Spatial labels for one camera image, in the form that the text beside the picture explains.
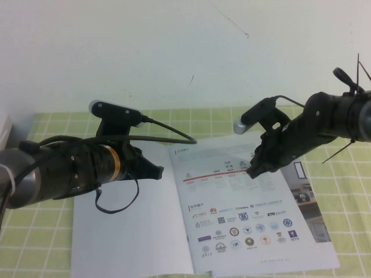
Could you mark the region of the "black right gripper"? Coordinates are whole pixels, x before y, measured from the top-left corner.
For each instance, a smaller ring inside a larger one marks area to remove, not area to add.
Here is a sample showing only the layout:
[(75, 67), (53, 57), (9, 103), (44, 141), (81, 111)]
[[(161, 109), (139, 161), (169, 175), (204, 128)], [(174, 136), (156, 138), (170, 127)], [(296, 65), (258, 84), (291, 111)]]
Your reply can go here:
[(272, 135), (263, 136), (254, 151), (253, 163), (246, 170), (251, 178), (273, 173), (307, 152), (301, 124), (301, 116), (298, 116)]

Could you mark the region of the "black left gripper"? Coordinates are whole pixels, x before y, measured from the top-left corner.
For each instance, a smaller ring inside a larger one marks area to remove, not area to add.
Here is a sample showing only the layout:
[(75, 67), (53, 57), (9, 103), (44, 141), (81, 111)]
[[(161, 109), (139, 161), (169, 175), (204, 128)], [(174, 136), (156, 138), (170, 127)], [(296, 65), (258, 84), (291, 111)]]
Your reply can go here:
[(162, 166), (157, 166), (143, 156), (143, 151), (129, 143), (100, 144), (98, 181), (160, 180)]

